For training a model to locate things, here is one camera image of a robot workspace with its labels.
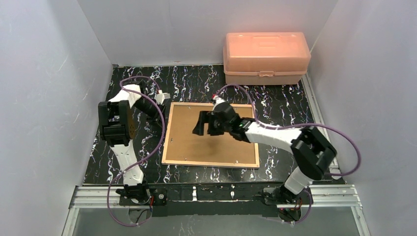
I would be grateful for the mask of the picture frame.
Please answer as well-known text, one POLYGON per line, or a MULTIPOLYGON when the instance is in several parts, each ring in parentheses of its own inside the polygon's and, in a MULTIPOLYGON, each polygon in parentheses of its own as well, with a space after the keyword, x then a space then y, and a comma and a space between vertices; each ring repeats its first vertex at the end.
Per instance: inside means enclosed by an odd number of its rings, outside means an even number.
POLYGON ((257 144, 235 140, 229 133, 211 136, 208 125, 203 136, 192 133, 201 111, 211 103, 172 102, 162 154, 162 164, 227 168, 259 168, 257 144))

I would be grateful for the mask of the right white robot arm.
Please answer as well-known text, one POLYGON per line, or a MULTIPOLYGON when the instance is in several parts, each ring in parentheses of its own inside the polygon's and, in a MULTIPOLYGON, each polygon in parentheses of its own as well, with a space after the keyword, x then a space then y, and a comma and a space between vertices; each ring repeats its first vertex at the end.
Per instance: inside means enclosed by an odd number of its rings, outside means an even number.
POLYGON ((276 203, 293 203, 314 181, 321 180, 337 155, 336 149, 315 126, 290 129, 268 129, 254 118, 241 117, 233 107, 222 102, 211 111, 201 111, 195 135, 211 136, 229 133, 235 140, 273 146, 291 153, 297 167, 285 182, 262 196, 276 203))

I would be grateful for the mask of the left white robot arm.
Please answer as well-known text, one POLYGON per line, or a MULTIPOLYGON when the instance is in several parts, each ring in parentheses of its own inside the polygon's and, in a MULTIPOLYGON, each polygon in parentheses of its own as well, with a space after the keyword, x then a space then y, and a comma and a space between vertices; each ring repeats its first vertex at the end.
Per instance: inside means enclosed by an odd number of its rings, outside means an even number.
POLYGON ((123 189, 117 190, 122 197, 138 202, 150 198, 150 190, 133 146, 136 131, 134 110, 143 112, 152 123, 161 128, 170 98, 169 93, 160 89, 156 90, 155 98, 151 98, 146 85, 130 84, 125 85, 110 100, 98 104, 100 137, 115 154, 122 171, 123 189))

